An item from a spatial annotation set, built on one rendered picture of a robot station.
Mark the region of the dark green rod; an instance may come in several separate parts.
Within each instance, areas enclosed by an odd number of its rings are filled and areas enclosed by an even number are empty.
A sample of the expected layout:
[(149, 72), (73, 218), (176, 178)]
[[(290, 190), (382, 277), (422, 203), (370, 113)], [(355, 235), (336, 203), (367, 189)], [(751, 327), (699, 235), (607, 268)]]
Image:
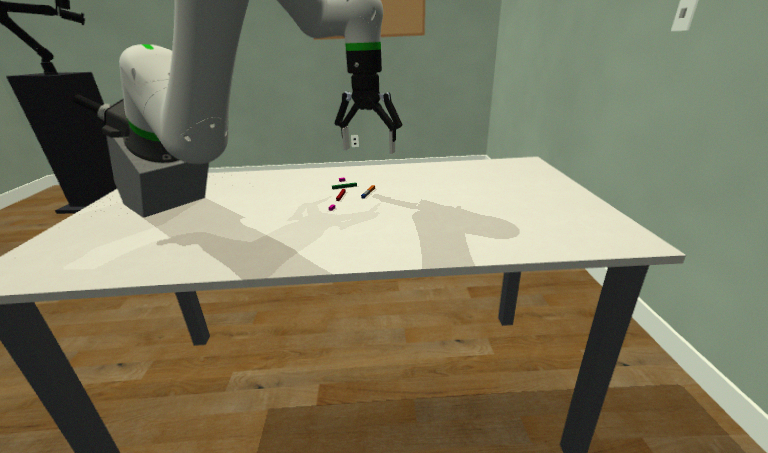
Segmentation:
[(347, 183), (347, 184), (339, 184), (339, 185), (332, 185), (333, 189), (340, 189), (340, 188), (348, 188), (348, 187), (356, 187), (357, 183)]

